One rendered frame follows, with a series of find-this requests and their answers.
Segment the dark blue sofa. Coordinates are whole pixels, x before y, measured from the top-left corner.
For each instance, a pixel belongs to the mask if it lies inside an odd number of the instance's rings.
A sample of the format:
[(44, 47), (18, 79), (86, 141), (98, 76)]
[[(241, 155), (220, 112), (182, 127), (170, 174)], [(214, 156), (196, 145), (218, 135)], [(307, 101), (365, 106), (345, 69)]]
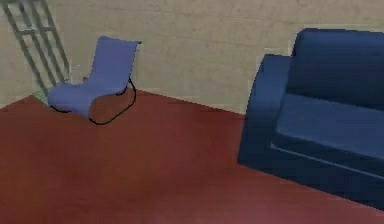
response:
[(384, 211), (384, 32), (305, 28), (265, 55), (238, 162)]

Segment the light blue lounge chair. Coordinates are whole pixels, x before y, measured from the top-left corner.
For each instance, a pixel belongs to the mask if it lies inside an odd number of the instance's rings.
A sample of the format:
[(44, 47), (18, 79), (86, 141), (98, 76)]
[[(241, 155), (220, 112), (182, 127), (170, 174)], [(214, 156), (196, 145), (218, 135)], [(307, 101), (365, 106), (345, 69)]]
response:
[[(47, 95), (48, 105), (60, 113), (76, 113), (95, 125), (106, 125), (122, 115), (136, 102), (137, 90), (132, 82), (135, 55), (140, 40), (128, 41), (100, 36), (89, 76), (81, 84), (63, 82), (52, 87)], [(131, 85), (131, 103), (110, 119), (98, 122), (90, 115), (90, 108), (98, 98), (123, 95)]]

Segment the grey ladder shelf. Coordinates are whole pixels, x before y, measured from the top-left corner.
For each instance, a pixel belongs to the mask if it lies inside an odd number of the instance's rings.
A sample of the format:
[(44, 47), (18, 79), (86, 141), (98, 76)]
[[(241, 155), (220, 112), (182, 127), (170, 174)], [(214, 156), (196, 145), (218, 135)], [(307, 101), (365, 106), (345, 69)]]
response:
[(33, 96), (48, 104), (49, 91), (69, 80), (70, 63), (46, 0), (0, 0), (1, 17), (13, 30), (38, 90)]

